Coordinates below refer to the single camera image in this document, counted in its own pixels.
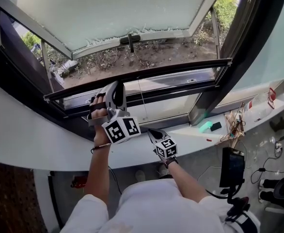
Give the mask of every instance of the dirt ground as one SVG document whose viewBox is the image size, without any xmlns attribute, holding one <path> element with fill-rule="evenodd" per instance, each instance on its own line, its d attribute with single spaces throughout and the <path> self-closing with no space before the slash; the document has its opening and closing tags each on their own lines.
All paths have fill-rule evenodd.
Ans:
<svg viewBox="0 0 284 233">
<path fill-rule="evenodd" d="M 80 60 L 76 71 L 64 79 L 64 88 L 104 79 L 123 73 L 160 66 L 216 59 L 211 35 L 200 44 L 194 37 L 137 43 L 135 52 L 128 46 L 94 53 Z"/>
</svg>

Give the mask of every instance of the green object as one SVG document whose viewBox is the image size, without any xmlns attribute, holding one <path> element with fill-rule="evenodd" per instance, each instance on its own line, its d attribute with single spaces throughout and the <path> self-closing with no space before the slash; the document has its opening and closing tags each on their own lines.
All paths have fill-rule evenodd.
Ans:
<svg viewBox="0 0 284 233">
<path fill-rule="evenodd" d="M 200 132 L 200 133 L 203 133 L 203 132 L 206 131 L 207 129 L 210 129 L 210 128 L 212 127 L 212 125 L 213 125 L 213 122 L 211 122 L 211 121 L 206 122 L 203 126 L 201 126 L 201 127 L 199 128 L 199 132 Z"/>
</svg>

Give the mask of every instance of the black strap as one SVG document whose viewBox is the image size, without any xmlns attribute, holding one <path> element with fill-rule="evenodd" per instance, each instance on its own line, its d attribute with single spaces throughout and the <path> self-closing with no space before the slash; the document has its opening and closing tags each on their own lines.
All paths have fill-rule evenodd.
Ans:
<svg viewBox="0 0 284 233">
<path fill-rule="evenodd" d="M 173 162 L 173 161 L 175 161 L 176 163 L 178 163 L 175 156 L 174 156 L 174 157 L 171 157 L 170 159 L 168 159 L 168 160 L 164 163 L 165 166 L 166 166 L 166 168 L 168 168 L 169 164 L 170 164 L 171 162 Z"/>
<path fill-rule="evenodd" d="M 96 104 L 89 106 L 89 111 L 90 111 L 90 114 L 91 114 L 91 112 L 93 112 L 95 110 L 106 109 L 106 108 L 107 108 L 107 106 L 106 106 L 105 102 L 96 103 Z"/>
</svg>

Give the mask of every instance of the wrist strap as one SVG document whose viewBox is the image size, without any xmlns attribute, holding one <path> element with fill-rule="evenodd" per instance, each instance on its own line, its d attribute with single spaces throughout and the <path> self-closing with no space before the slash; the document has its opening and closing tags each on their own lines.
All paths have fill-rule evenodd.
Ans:
<svg viewBox="0 0 284 233">
<path fill-rule="evenodd" d="M 176 163 L 178 163 L 175 156 L 172 157 L 172 158 L 170 158 L 170 159 L 168 159 L 168 160 L 165 162 L 166 168 L 168 168 L 169 164 L 172 163 L 172 162 L 174 162 L 174 161 L 175 161 Z"/>
</svg>

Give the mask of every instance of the white shirt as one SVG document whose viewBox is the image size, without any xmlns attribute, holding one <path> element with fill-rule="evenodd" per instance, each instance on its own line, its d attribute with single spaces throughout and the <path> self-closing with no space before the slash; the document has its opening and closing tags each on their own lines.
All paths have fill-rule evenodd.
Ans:
<svg viewBox="0 0 284 233">
<path fill-rule="evenodd" d="M 182 197 L 173 179 L 146 181 L 123 192 L 110 220 L 106 204 L 85 195 L 61 233 L 232 233 L 220 221 L 230 208 L 215 197 L 199 203 Z"/>
</svg>

